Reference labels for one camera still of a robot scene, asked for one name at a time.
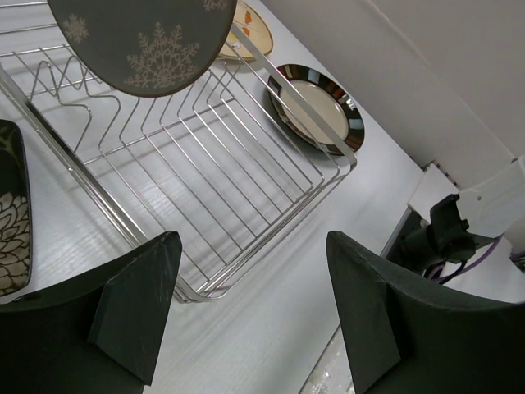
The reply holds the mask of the black floral square plate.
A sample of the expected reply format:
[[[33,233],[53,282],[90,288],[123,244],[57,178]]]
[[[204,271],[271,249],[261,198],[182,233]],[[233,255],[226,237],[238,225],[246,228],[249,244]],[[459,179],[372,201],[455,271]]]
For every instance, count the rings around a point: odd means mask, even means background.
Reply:
[[[32,273],[30,179],[19,126],[1,120],[1,295],[30,282]]]

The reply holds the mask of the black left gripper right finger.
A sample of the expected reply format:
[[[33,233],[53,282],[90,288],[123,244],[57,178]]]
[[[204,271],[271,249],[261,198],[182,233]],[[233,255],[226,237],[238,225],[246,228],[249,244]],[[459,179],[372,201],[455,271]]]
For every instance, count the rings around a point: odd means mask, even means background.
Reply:
[[[523,304],[431,282],[340,231],[326,256],[356,392],[523,392]]]

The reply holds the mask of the cream plate black glossy rim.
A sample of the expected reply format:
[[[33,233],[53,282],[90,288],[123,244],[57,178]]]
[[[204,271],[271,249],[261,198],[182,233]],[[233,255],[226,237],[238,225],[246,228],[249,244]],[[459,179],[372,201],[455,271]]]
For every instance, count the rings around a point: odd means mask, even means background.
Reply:
[[[281,65],[277,70],[352,151],[356,152],[361,148],[365,137],[363,119],[352,98],[335,81],[320,71],[299,64]],[[285,130],[316,149],[326,150],[336,156],[342,154],[273,76],[268,78],[267,83],[272,90],[268,98]]]

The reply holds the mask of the beige leaf pattern plate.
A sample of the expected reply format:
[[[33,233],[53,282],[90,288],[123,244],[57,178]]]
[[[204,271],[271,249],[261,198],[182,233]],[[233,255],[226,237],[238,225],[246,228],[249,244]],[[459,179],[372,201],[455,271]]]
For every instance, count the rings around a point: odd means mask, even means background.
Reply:
[[[234,17],[235,25],[244,33],[263,55],[274,48],[272,32],[264,19],[246,2],[238,1]],[[254,62],[253,54],[232,34],[228,34],[225,44],[217,56],[218,61]]]

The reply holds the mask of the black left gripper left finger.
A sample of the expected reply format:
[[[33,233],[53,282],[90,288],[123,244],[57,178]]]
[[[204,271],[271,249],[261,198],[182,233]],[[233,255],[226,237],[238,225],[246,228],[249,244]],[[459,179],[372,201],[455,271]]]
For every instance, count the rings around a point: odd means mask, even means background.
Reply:
[[[141,393],[153,382],[182,242],[121,257],[1,306],[3,393]]]

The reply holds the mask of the grey reindeer round plate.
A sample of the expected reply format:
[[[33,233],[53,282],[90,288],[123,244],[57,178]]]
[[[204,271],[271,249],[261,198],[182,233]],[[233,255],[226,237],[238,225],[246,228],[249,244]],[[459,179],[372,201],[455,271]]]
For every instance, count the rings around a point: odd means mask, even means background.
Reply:
[[[54,0],[48,4],[75,55],[112,88],[172,95],[216,60],[235,1]]]

